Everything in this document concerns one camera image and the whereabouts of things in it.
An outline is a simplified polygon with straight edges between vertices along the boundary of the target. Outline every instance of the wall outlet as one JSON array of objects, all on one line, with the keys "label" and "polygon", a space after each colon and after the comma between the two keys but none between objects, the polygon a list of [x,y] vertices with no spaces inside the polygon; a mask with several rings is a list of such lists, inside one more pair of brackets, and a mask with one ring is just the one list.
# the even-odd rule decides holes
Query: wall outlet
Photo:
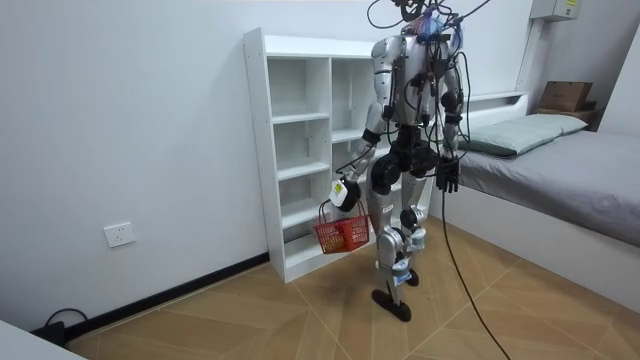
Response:
[{"label": "wall outlet", "polygon": [[133,233],[131,223],[104,228],[104,234],[107,236],[109,247],[116,247],[136,241],[136,235]]}]

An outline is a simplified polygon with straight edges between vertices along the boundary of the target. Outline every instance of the black baseboard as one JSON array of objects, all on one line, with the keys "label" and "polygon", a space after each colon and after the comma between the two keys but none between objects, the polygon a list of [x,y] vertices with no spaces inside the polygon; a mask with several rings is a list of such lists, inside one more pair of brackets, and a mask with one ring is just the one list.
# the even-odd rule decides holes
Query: black baseboard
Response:
[{"label": "black baseboard", "polygon": [[168,301],[192,293],[203,287],[217,283],[243,271],[249,270],[269,261],[269,253],[260,254],[250,259],[241,261],[224,269],[220,269],[208,275],[204,275],[195,280],[191,280],[182,285],[178,285],[161,293],[151,295],[142,300],[138,300],[129,305],[117,308],[102,315],[93,317],[87,321],[71,325],[65,329],[65,341],[69,342],[91,331],[100,329],[109,324],[128,318],[145,310],[162,305]]}]

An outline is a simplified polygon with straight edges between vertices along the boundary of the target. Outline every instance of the red basket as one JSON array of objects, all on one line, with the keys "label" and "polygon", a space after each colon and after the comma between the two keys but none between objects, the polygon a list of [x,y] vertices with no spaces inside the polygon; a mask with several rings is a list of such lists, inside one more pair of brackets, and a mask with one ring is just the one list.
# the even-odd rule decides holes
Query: red basket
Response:
[{"label": "red basket", "polygon": [[356,250],[369,242],[369,216],[364,212],[364,206],[358,201],[359,216],[327,222],[324,205],[318,209],[318,225],[316,232],[322,252],[336,254]]}]

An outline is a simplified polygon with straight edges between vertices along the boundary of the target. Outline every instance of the gray pillow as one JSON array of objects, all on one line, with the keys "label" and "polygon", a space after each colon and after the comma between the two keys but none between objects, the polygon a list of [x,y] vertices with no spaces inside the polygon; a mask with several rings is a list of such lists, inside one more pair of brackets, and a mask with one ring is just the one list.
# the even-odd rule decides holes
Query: gray pillow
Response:
[{"label": "gray pillow", "polygon": [[524,154],[586,127],[582,120],[564,115],[530,115],[482,126],[471,131],[471,143],[460,141],[460,147],[500,157]]}]

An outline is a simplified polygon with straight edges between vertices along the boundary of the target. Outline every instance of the headboard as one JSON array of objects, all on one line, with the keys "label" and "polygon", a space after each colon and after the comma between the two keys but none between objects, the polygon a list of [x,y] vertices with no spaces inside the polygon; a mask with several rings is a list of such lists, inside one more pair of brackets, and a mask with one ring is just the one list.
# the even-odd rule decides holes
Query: headboard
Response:
[{"label": "headboard", "polygon": [[[529,93],[508,92],[472,96],[469,102],[469,123],[471,131],[474,128],[493,125],[499,122],[527,115]],[[466,111],[463,111],[460,129],[466,132]]]}]

